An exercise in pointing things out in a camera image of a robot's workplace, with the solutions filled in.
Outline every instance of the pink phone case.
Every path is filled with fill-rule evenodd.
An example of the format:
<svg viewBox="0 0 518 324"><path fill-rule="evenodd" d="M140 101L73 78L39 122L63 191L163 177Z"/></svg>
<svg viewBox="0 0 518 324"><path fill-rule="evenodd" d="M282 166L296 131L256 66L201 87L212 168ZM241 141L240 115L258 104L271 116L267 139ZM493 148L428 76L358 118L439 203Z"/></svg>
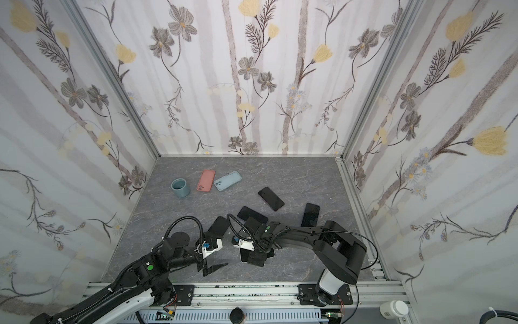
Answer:
<svg viewBox="0 0 518 324"><path fill-rule="evenodd" d="M210 188L212 188L212 182L214 181L214 175L216 175L216 171L214 170L203 170L202 176L199 178L198 186L196 190L209 192Z"/></svg>

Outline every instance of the wallpaper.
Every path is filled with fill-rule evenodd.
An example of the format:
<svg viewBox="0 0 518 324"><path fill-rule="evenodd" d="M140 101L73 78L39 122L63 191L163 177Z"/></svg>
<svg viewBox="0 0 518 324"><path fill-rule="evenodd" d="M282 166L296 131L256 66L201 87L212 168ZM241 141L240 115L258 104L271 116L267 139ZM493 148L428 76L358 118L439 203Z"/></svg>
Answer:
<svg viewBox="0 0 518 324"><path fill-rule="evenodd" d="M59 2L0 8L0 321L28 323L100 280L154 158Z"/></svg>
<svg viewBox="0 0 518 324"><path fill-rule="evenodd" d="M423 324L516 311L517 18L426 1L346 160Z"/></svg>
<svg viewBox="0 0 518 324"><path fill-rule="evenodd" d="M340 154L399 0L78 0L161 154Z"/></svg>

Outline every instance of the vertical metal post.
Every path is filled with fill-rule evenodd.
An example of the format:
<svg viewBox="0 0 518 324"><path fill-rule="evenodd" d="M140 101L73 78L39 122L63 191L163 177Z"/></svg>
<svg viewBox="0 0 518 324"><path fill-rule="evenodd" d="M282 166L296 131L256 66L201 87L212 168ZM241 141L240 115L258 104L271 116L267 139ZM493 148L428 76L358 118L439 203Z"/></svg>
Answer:
<svg viewBox="0 0 518 324"><path fill-rule="evenodd" d="M394 32L393 39L390 42L388 50L383 58L383 62L376 74L376 78L372 83L372 87L370 88L367 97L362 106L362 110L358 115L358 119L356 120L353 130L349 135L349 138L346 141L346 145L343 148L342 152L342 160L344 161L347 156L351 153L353 149L354 143L359 137L360 131L365 124L365 120L367 116L372 110L376 99L378 98L379 92L381 91L381 87L383 83L387 79L389 72L396 61L397 55L399 54L401 48L403 47L403 43L410 32L412 24L419 13L419 9L425 0L409 0L407 8L403 11L403 15L401 16L399 23L397 24L396 31Z"/></svg>
<svg viewBox="0 0 518 324"><path fill-rule="evenodd" d="M133 106L130 98L124 90L122 82L119 80L118 76L115 74L115 71L111 67L109 59L106 57L101 45L95 38L76 0L61 0L61 4L65 8L65 11L72 20L72 23L74 24L82 39L86 43L94 60L97 62L97 64L103 71L104 76L110 83L116 96L122 102L129 118L137 128L140 136L142 137L142 140L146 143L154 157L159 158L160 153L156 148L155 143L149 136L149 133L146 127L144 126L142 120L140 119L137 110Z"/></svg>

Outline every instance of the cable tie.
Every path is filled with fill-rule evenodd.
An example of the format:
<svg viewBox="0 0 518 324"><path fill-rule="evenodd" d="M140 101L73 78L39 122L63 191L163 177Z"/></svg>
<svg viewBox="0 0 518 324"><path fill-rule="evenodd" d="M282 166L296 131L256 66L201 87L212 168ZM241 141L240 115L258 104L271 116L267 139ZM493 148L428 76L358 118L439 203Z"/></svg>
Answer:
<svg viewBox="0 0 518 324"><path fill-rule="evenodd" d="M498 314L496 313L496 310L494 308L492 308L491 306L489 306L489 310L490 311L493 311L493 313L495 313L495 317L498 317Z"/></svg>

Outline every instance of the light blue phone case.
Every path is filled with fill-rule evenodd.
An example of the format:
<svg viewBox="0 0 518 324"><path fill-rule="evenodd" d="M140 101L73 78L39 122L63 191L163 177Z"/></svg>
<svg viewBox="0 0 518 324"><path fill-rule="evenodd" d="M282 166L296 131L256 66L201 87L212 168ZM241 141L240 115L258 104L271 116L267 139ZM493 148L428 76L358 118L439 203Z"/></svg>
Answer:
<svg viewBox="0 0 518 324"><path fill-rule="evenodd" d="M232 171L226 176L222 176L218 180L214 181L214 185L219 191L223 191L231 185L240 182L241 179L242 177L237 171Z"/></svg>

